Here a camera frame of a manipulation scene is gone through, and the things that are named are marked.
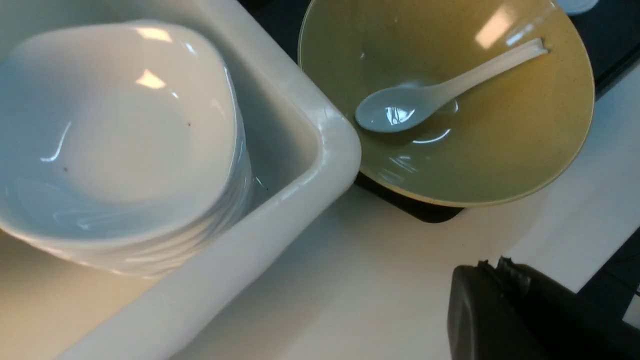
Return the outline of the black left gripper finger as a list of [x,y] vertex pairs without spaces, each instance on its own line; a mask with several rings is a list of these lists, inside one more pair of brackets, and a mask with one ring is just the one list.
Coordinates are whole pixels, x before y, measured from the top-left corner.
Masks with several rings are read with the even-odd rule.
[[640,335],[537,269],[501,257],[452,272],[453,360],[637,360]]

